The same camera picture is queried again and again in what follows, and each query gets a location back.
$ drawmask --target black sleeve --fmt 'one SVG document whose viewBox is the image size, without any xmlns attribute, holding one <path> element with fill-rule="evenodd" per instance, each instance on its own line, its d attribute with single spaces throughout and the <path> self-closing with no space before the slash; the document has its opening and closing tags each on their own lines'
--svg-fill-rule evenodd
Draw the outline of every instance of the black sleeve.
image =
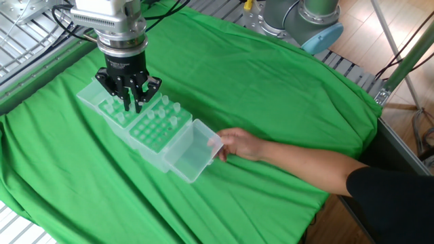
<svg viewBox="0 0 434 244">
<path fill-rule="evenodd" d="M 379 243 L 434 243 L 434 177 L 372 167 L 352 172 L 347 189 Z"/>
</svg>

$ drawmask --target clear plastic box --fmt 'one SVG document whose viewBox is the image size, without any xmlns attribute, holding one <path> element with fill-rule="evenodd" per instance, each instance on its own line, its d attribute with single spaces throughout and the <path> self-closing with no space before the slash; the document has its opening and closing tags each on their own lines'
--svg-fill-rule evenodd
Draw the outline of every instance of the clear plastic box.
<svg viewBox="0 0 434 244">
<path fill-rule="evenodd" d="M 137 114 L 126 112 L 122 101 L 113 99 L 97 80 L 77 97 L 102 115 L 113 132 L 143 159 L 164 173 L 173 171 L 188 183 L 194 182 L 211 164 L 223 144 L 220 137 L 179 103 L 160 93 Z"/>
</svg>

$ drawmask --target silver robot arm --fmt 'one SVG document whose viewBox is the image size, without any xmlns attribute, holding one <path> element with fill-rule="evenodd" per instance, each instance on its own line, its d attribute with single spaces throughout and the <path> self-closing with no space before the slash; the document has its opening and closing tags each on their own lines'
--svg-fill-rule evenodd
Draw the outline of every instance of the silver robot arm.
<svg viewBox="0 0 434 244">
<path fill-rule="evenodd" d="M 71 18 L 75 24 L 94 28 L 98 35 L 106 68 L 100 68 L 95 78 L 108 93 L 123 100 L 125 110 L 132 101 L 139 113 L 161 85 L 161 79 L 151 77 L 146 69 L 148 39 L 140 0 L 76 0 Z"/>
</svg>

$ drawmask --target green backdrop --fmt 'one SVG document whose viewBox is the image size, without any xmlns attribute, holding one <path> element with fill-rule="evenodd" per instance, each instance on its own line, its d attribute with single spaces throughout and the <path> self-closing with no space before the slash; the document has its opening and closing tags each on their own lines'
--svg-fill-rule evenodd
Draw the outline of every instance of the green backdrop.
<svg viewBox="0 0 434 244">
<path fill-rule="evenodd" d="M 145 16 L 163 14 L 166 0 Z M 358 157 L 381 107 L 283 41 L 185 9 L 149 32 L 161 91 L 214 131 Z M 266 163 L 215 160 L 194 184 L 163 174 L 77 92 L 95 49 L 0 117 L 0 199 L 59 243 L 297 243 L 328 194 Z"/>
</svg>

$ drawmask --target wooden floor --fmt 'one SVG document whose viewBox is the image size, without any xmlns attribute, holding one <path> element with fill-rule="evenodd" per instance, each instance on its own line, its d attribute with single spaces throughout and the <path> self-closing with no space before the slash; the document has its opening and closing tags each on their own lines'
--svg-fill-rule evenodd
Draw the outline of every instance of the wooden floor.
<svg viewBox="0 0 434 244">
<path fill-rule="evenodd" d="M 400 49 L 413 35 L 422 21 L 434 11 L 434 0 L 379 0 L 395 42 Z M 376 74 L 393 57 L 387 39 L 370 0 L 340 0 L 344 32 L 331 50 Z M 407 54 L 422 31 L 403 52 Z M 434 52 L 434 45 L 424 58 Z M 383 78 L 394 71 L 390 68 Z M 434 58 L 410 74 L 421 106 L 434 114 Z M 383 119 L 397 132 L 403 141 L 416 152 L 412 130 L 415 103 L 405 82 L 395 90 L 383 111 Z M 434 127 L 422 120 L 421 132 Z M 370 243 L 342 203 L 331 196 L 324 210 L 318 213 L 317 223 L 308 229 L 307 243 Z"/>
</svg>

